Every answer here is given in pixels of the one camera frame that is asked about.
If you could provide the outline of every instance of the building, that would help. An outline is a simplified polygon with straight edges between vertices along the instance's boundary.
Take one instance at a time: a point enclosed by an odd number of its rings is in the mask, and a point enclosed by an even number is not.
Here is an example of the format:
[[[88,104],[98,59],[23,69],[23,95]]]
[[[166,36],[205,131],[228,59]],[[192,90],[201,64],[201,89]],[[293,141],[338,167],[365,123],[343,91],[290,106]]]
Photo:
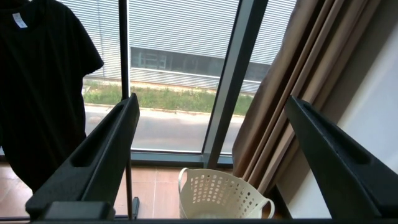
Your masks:
[[[61,2],[81,20],[105,62],[92,76],[120,78],[118,2]],[[130,0],[132,80],[165,84],[175,81],[176,85],[216,88],[238,3],[238,0]],[[295,0],[269,1],[243,90],[254,85],[249,91],[256,91],[265,77],[279,51],[294,6]]]

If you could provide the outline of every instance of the white wall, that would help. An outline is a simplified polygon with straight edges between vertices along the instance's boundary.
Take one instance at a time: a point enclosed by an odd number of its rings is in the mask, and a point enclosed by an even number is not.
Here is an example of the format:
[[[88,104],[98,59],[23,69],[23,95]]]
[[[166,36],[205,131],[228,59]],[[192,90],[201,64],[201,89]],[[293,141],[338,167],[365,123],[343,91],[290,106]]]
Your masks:
[[[398,27],[359,86],[338,126],[398,173]],[[330,218],[311,171],[291,193],[297,168],[308,166],[298,152],[278,188],[292,218]]]

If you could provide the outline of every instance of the glass pane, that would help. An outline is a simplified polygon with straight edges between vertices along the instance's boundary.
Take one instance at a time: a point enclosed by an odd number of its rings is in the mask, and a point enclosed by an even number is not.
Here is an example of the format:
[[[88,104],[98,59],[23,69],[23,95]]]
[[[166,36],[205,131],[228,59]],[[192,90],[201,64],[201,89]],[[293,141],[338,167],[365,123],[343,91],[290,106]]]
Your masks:
[[[238,0],[129,1],[134,150],[201,152]]]
[[[259,35],[254,45],[248,70],[236,102],[234,115],[221,153],[231,154],[233,144],[244,116],[249,109],[254,94],[263,79],[267,78],[268,69],[274,61],[284,37],[287,23],[294,9],[296,0],[269,0],[266,13],[261,23]]]
[[[79,18],[104,61],[103,68],[83,79],[86,134],[89,134],[121,99],[118,2],[59,1]]]

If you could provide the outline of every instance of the wall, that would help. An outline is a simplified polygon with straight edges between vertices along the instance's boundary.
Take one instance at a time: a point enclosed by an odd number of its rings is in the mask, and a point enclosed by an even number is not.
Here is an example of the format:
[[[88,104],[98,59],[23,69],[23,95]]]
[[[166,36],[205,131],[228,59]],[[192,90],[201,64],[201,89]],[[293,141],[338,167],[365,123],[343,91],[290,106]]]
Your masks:
[[[395,1],[382,1],[375,14],[375,20],[369,25],[358,46],[359,50],[353,54],[354,59],[347,64],[348,68],[344,71],[343,76],[349,77],[346,78],[345,84],[341,84],[346,91],[342,88],[332,96],[335,104],[339,99],[348,99],[345,112],[337,120],[338,126],[396,173],[398,27],[394,10],[397,6]],[[345,97],[344,93],[355,88],[347,83],[357,79],[361,74],[365,77],[363,82],[358,82],[359,88],[354,96]],[[329,106],[332,108],[333,103],[329,102]],[[336,119],[331,111],[333,110],[322,113]],[[305,156],[302,151],[298,151],[277,184],[282,197],[292,218],[330,218],[317,182],[308,170]]]

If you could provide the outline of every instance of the white corrugated facade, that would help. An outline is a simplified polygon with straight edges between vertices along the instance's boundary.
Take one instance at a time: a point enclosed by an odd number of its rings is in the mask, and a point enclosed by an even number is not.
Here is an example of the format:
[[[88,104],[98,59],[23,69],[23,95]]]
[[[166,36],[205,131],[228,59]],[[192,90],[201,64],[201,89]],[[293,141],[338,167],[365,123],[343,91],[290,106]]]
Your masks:
[[[105,65],[93,75],[120,77],[117,0],[60,0],[80,19]],[[271,64],[295,0],[269,0],[251,62]],[[130,0],[129,45],[225,58],[238,0]]]

